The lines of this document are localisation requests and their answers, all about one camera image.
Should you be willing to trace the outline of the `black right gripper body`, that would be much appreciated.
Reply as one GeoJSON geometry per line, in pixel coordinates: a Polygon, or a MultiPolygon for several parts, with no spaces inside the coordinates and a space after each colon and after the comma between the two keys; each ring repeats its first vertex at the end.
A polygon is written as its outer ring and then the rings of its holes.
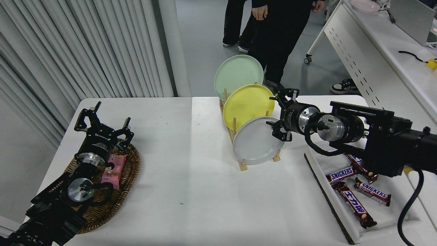
{"type": "Polygon", "coordinates": [[[299,126],[299,119],[305,108],[305,104],[300,102],[288,102],[285,104],[285,108],[281,111],[280,118],[284,131],[304,134],[299,126]]]}

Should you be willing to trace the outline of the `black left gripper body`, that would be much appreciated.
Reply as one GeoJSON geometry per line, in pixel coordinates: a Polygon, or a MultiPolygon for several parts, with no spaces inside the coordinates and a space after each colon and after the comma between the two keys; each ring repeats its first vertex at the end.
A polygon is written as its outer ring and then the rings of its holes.
{"type": "Polygon", "coordinates": [[[88,128],[78,155],[92,153],[100,156],[102,159],[109,159],[114,145],[117,143],[117,137],[114,133],[115,130],[106,125],[88,128]]]}

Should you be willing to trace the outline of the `person's right hand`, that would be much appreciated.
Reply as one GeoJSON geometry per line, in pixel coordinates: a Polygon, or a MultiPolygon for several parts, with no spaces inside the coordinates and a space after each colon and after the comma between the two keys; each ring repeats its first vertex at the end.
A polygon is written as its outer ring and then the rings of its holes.
{"type": "Polygon", "coordinates": [[[264,5],[257,8],[252,8],[252,15],[257,21],[263,21],[268,15],[268,6],[264,5]]]}

